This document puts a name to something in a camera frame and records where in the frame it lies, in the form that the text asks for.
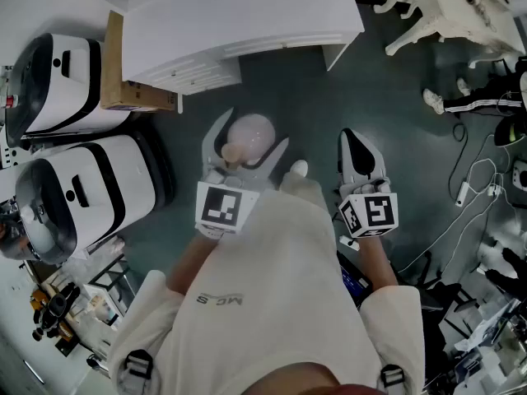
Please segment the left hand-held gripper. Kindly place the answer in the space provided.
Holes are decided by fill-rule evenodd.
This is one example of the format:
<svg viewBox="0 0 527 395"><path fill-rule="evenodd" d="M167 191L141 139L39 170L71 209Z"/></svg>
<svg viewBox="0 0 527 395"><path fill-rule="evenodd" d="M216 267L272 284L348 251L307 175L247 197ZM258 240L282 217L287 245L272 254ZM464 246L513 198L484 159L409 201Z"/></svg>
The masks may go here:
<svg viewBox="0 0 527 395"><path fill-rule="evenodd" d="M254 164L237 170L221 166L217 141L226 135L235 108L228 109L209 128L202 141L203 177L198 181L195 226L203 234L238 234L258 201L260 194L274 188L271 172L288 147L289 136L272 146Z"/></svg>

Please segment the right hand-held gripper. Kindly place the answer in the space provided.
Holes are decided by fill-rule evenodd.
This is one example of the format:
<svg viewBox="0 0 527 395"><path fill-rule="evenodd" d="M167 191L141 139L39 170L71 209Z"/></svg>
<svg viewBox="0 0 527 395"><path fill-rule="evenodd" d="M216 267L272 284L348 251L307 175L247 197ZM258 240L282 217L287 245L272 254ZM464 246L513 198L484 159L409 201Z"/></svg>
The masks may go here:
<svg viewBox="0 0 527 395"><path fill-rule="evenodd" d="M390 189L385 160L374 144L357 131L344 128L339 136L339 172L343 182L379 178L369 183L343 184L338 211L353 239L378 237L399 226L398 197Z"/></svg>

